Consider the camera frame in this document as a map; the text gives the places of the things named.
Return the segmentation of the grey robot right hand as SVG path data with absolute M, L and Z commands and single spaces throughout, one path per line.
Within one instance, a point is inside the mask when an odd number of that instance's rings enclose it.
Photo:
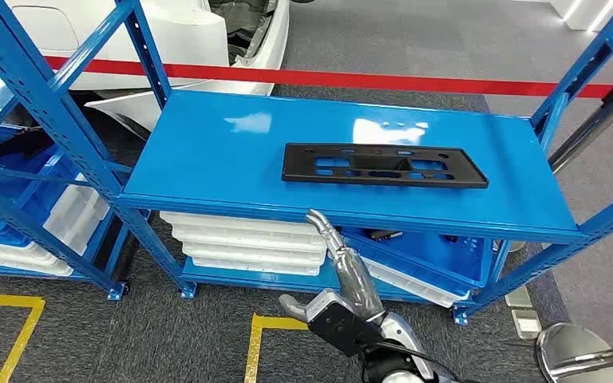
M 317 229 L 326 243 L 342 296 L 353 312 L 367 322 L 380 326 L 386 316 L 386 309 L 358 252 L 345 244 L 339 232 L 320 211 L 310 209 L 306 220 Z

